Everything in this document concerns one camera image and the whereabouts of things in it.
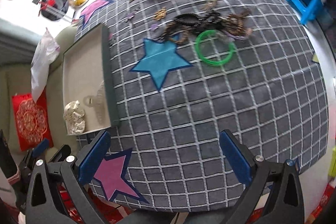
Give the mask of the grey checked star bedspread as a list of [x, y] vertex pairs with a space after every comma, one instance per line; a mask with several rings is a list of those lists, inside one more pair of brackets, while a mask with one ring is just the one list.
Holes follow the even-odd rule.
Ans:
[[[120, 125], [110, 130], [114, 182], [99, 197], [134, 208], [207, 211], [232, 206], [242, 193], [219, 146], [230, 130], [255, 155], [293, 159], [301, 172], [326, 153], [329, 117], [313, 46], [286, 0], [218, 0], [226, 16], [250, 11], [251, 36], [235, 41], [231, 61], [201, 61], [190, 35], [181, 45], [157, 42], [177, 15], [205, 14], [208, 0], [102, 0], [82, 16], [76, 38], [108, 27]], [[166, 8], [166, 17], [154, 20]], [[133, 22], [126, 16], [136, 10]], [[159, 28], [151, 31], [152, 24]]]

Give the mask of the purple heart clip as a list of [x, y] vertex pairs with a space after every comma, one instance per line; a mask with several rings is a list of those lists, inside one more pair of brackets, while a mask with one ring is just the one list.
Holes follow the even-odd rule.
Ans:
[[158, 28], [159, 28], [159, 24], [158, 24], [158, 23], [155, 23], [155, 24], [152, 24], [152, 25], [151, 25], [150, 30], [151, 30], [151, 31], [156, 31]]

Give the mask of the cream polka dot scrunchie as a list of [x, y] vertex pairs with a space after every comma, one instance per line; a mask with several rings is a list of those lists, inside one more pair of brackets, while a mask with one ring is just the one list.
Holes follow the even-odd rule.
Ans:
[[63, 119], [68, 135], [80, 135], [85, 130], [85, 110], [78, 100], [64, 107]]

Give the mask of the gold bunny hair clip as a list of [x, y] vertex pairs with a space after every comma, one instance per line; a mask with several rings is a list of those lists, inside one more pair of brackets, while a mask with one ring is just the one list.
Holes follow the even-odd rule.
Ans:
[[218, 0], [208, 0], [207, 3], [201, 8], [202, 11], [213, 10], [218, 4]]

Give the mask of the black hairpin with purple charm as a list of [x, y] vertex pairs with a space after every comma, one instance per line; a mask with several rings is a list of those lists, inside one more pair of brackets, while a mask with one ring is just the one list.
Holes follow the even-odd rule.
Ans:
[[129, 13], [127, 16], [126, 16], [126, 19], [125, 19], [125, 23], [132, 23], [133, 22], [133, 18], [135, 17], [137, 11], [136, 10], [133, 10], [131, 13]]

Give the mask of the green plastic bangle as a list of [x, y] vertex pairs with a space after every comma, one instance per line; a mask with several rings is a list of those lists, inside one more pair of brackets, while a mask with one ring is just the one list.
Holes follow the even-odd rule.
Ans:
[[198, 58], [212, 67], [226, 65], [236, 52], [233, 40], [217, 30], [200, 33], [195, 39], [194, 48]]

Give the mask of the clear plastic hair claw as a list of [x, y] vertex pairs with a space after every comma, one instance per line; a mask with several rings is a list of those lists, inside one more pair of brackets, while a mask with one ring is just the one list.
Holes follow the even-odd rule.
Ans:
[[95, 96], [88, 95], [83, 98], [84, 105], [93, 108], [99, 124], [105, 122], [105, 85], [101, 82]]

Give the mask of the shallow beige tray box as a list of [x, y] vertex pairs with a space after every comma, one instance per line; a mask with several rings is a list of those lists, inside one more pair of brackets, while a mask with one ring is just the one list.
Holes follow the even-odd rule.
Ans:
[[[76, 100], [80, 102], [85, 110], [82, 134], [120, 124], [111, 70], [109, 31], [101, 23], [74, 42], [63, 55], [63, 106]], [[105, 85], [105, 122], [99, 124], [95, 111], [84, 105], [83, 98], [95, 96], [102, 81]]]

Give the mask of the blue plastic stool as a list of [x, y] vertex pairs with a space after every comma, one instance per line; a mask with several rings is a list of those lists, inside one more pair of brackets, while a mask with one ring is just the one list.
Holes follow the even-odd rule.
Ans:
[[300, 23], [302, 25], [315, 20], [322, 11], [323, 4], [321, 0], [287, 0], [288, 3], [300, 14]]

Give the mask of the red embroidered cushion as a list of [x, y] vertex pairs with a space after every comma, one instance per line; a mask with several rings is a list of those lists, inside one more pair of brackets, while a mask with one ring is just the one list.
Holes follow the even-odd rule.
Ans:
[[19, 149], [26, 151], [35, 148], [44, 138], [54, 146], [48, 121], [46, 91], [42, 92], [37, 102], [31, 93], [11, 97], [14, 110], [15, 127]]

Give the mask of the beige leather sofa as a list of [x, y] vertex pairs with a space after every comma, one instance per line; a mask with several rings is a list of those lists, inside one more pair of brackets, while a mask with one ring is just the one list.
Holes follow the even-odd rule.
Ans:
[[48, 139], [46, 159], [62, 145], [77, 154], [76, 137], [68, 135], [63, 119], [63, 54], [74, 43], [77, 27], [69, 26], [55, 38], [60, 46], [57, 59], [49, 66], [46, 87], [37, 101], [31, 94], [31, 65], [1, 67], [1, 130], [14, 156], [22, 157], [43, 139]]

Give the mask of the white plastic bag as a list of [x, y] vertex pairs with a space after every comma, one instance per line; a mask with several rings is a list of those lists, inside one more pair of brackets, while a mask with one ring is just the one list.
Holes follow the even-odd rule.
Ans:
[[47, 84], [50, 64], [57, 59], [59, 53], [59, 44], [46, 28], [31, 61], [31, 95], [34, 102], [42, 95]]

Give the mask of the gold flower hair clip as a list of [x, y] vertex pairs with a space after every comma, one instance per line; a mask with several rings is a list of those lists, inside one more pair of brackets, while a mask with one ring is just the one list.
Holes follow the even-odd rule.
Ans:
[[160, 21], [161, 19], [163, 19], [165, 17], [166, 17], [166, 8], [163, 7], [160, 10], [155, 12], [154, 20]]

